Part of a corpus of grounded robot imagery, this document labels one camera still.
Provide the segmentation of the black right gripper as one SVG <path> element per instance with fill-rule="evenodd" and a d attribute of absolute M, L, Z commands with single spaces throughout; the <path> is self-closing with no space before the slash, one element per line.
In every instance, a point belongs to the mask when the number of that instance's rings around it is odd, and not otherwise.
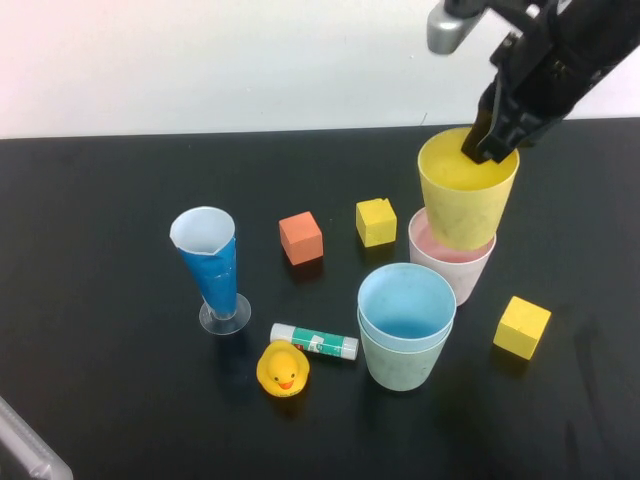
<path fill-rule="evenodd" d="M 601 1 L 494 1 L 491 8 L 521 31 L 494 51 L 497 74 L 480 97 L 461 151 L 473 161 L 503 161 L 570 113 L 603 76 Z"/>

